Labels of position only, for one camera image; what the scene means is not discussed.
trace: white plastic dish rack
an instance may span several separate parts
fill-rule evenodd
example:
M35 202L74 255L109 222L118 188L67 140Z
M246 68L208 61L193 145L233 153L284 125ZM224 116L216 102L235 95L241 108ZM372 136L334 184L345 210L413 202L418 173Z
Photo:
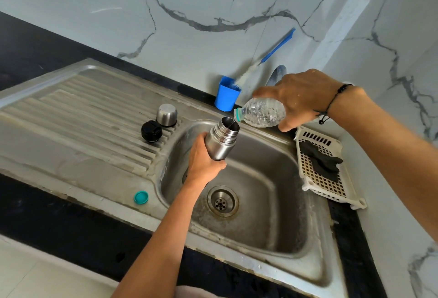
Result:
M313 170L310 158L307 155L304 155L300 150L300 143L306 140L318 146L319 151L323 154L342 158L341 141L322 133L315 132L309 128L299 126L295 136L295 142L297 143L300 177L304 179L303 190L311 190L320 196L324 196L337 202L347 202L354 210L366 208L367 203L365 202L365 199L359 198L354 190L353 183L351 182L344 163L337 165L337 168L339 169L339 181L337 183L322 177L319 173L316 173Z

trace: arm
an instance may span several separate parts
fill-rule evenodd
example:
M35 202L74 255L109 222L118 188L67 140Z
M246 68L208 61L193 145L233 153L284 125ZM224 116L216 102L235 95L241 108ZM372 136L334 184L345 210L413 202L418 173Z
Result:
M183 187L112 298L173 298L194 204L205 185L226 166L225 161L209 157L206 134L194 142Z
M262 87L253 97L283 103L287 116L279 128L288 131L324 111L342 85L318 70L286 75L275 87ZM339 94L328 115L349 132L388 184L438 241L438 149L421 139L375 104L359 87Z

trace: black bracelet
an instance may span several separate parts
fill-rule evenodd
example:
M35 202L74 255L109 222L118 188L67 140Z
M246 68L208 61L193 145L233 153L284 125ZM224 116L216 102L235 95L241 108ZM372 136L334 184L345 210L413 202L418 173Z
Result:
M333 103L333 101L335 100L335 98L336 98L340 93L342 93L344 90L347 89L348 86L353 86L353 85L349 83L349 84L343 84L342 86L339 87L337 93L335 94L335 97L333 97L333 99L330 101L330 103L328 104L327 109L326 109L325 111L314 110L314 111L316 111L316 112L319 112L319 116L320 116L320 115L323 115L322 118L318 121L318 123L319 123L320 125L324 124L326 121L328 121L328 120L330 119L330 117L328 117L327 115L329 114L329 109L330 109L331 104Z

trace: person's left hand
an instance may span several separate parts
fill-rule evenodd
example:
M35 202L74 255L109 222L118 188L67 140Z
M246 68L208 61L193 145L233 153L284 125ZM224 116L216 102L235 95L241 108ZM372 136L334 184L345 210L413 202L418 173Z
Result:
M185 185L195 182L196 185L205 187L213 180L227 164L225 161L214 161L210 158L207 148L205 147L205 137L207 132L199 134L193 143L189 157L189 170Z

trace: black countertop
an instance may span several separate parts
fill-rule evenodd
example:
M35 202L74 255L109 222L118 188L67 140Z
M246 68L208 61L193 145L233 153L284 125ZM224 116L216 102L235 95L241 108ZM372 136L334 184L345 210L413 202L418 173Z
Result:
M212 95L0 12L0 90L85 58L214 103ZM348 204L328 203L349 296L385 298L356 211ZM4 174L0 174L0 218L0 234L117 281L151 237L150 232ZM184 249L178 285L230 298L304 297L189 248Z

